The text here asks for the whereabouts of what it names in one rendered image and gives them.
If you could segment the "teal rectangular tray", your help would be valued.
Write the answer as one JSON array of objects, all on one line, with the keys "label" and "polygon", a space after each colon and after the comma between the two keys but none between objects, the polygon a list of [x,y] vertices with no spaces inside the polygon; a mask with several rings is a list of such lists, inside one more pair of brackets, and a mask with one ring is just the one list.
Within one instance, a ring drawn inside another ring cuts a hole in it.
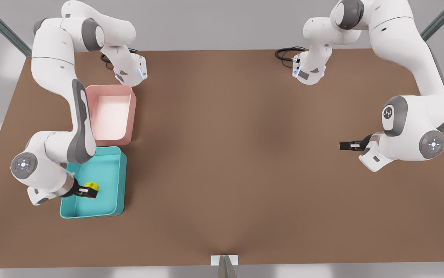
[{"label": "teal rectangular tray", "polygon": [[61,199],[60,216],[65,219],[113,217],[123,213],[127,157],[117,146],[97,147],[96,154],[84,164],[68,163],[80,185],[94,182],[99,186],[95,199]]}]

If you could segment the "pink rectangular tray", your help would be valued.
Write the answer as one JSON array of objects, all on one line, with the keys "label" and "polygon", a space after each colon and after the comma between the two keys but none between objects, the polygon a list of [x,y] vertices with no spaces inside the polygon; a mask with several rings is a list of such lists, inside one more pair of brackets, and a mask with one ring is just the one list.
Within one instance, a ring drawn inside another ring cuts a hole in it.
[{"label": "pink rectangular tray", "polygon": [[91,85],[86,88],[90,123],[96,146],[131,143],[136,95],[128,85]]}]

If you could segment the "silver frame post with foot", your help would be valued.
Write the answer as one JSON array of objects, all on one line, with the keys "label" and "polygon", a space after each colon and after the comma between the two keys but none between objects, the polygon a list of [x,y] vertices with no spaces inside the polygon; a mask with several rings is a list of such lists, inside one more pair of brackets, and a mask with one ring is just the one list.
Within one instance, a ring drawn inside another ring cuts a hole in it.
[{"label": "silver frame post with foot", "polygon": [[212,255],[211,266],[217,266],[217,278],[238,278],[234,266],[239,264],[238,255]]}]

